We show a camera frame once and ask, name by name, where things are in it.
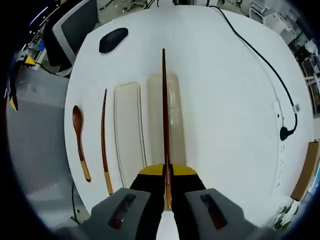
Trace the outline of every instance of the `black computer mouse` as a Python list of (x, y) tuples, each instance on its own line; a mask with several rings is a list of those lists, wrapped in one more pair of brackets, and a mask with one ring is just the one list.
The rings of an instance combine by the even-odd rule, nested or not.
[(101, 38), (99, 43), (99, 52), (102, 54), (107, 54), (111, 52), (123, 39), (128, 36), (128, 29), (125, 27), (118, 28), (109, 32), (103, 38)]

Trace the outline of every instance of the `beige rectangular plate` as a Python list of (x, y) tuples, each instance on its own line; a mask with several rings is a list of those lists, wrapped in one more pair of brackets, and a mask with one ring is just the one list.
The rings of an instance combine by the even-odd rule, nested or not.
[(114, 132), (122, 183), (130, 188), (139, 171), (146, 167), (137, 82), (117, 86), (114, 90)]
[[(170, 161), (186, 164), (185, 132), (178, 76), (166, 75), (169, 109)], [(162, 102), (162, 74), (152, 74), (147, 80), (148, 130), (152, 164), (165, 163)]]

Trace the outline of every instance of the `black cable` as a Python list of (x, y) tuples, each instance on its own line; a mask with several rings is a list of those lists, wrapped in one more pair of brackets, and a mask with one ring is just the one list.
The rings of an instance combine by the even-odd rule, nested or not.
[(52, 71), (49, 71), (48, 69), (46, 69), (40, 62), (36, 62), (36, 64), (40, 65), (42, 67), (43, 70), (45, 70), (47, 73), (50, 73), (50, 74), (53, 74), (53, 75), (56, 75), (56, 76), (59, 76), (58, 74), (52, 72)]
[[(232, 29), (232, 31), (235, 33), (235, 35), (240, 38), (245, 44), (247, 44), (270, 68), (271, 70), (274, 72), (274, 74), (278, 77), (278, 79), (280, 80), (288, 98), (289, 98), (289, 101), (290, 101), (290, 104), (292, 106), (292, 110), (293, 108), (295, 107), (295, 104), (291, 98), (291, 95), (287, 89), (287, 86), (285, 85), (284, 81), (282, 80), (282, 78), (280, 77), (280, 75), (277, 73), (277, 71), (274, 69), (274, 67), (249, 43), (247, 42), (247, 40), (245, 40), (235, 29), (234, 27), (232, 26), (232, 24), (230, 23), (230, 21), (228, 20), (228, 18), (226, 17), (226, 15), (223, 13), (223, 11), (221, 11), (220, 8), (218, 8), (217, 6), (210, 6), (210, 8), (215, 8), (217, 9), (221, 14), (222, 16), (224, 17), (224, 19), (226, 20), (226, 22), (228, 23), (229, 27)], [(294, 128), (292, 130), (288, 130), (285, 126), (282, 126), (281, 130), (280, 130), (280, 139), (282, 141), (284, 141), (288, 136), (292, 135), (295, 130), (297, 129), (297, 126), (298, 126), (298, 116), (297, 116), (297, 113), (295, 112), (294, 113), (294, 119), (295, 119), (295, 123), (294, 123)]]
[(149, 4), (147, 4), (143, 10), (149, 9), (154, 2), (155, 0), (150, 1)]
[(72, 220), (74, 220), (78, 225), (80, 224), (80, 222), (77, 219), (77, 214), (76, 214), (76, 207), (75, 207), (75, 182), (72, 182), (72, 190), (71, 190), (71, 198), (72, 198), (72, 208), (73, 208), (73, 217)]

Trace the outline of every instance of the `wooden chopstick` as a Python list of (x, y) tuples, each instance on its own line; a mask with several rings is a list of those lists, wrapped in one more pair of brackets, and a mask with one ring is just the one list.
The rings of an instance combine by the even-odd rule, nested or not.
[(166, 52), (162, 49), (162, 104), (163, 104), (163, 141), (165, 163), (165, 197), (166, 205), (171, 208), (171, 175), (170, 175), (170, 140), (169, 140), (169, 111), (167, 91)]
[(106, 97), (107, 89), (104, 91), (104, 99), (102, 106), (102, 117), (101, 117), (101, 150), (102, 150), (102, 162), (104, 169), (104, 177), (106, 181), (106, 187), (108, 189), (109, 195), (113, 194), (113, 189), (111, 185), (111, 179), (109, 175), (108, 163), (107, 163), (107, 154), (106, 154), (106, 139), (105, 139), (105, 114), (106, 114)]

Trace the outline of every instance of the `desk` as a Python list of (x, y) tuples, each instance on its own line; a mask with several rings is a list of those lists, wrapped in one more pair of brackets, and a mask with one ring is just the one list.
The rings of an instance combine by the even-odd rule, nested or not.
[[(147, 165), (148, 139), (146, 80), (162, 72), (165, 48), (167, 72), (180, 84), (186, 163), (207, 188), (215, 188), (244, 210), (245, 217), (264, 225), (289, 201), (313, 139), (313, 116), (304, 77), (282, 38), (245, 16), (224, 11), (234, 28), (282, 76), (295, 104), (299, 104), (295, 133), (284, 142), (273, 108), (281, 103), (284, 124), (295, 123), (292, 107), (278, 78), (232, 32), (223, 17), (203, 6), (149, 9), (117, 18), (86, 37), (70, 77), (64, 115), (65, 146), (79, 195), (91, 212), (108, 197), (101, 154), (101, 109), (105, 111), (106, 154), (113, 190), (122, 187), (114, 129), (114, 89), (136, 81), (141, 89), (141, 119)], [(128, 37), (112, 52), (99, 53), (107, 33), (126, 27)], [(92, 181), (87, 182), (79, 161), (72, 109), (84, 115), (82, 144)], [(281, 175), (281, 189), (275, 190)]]

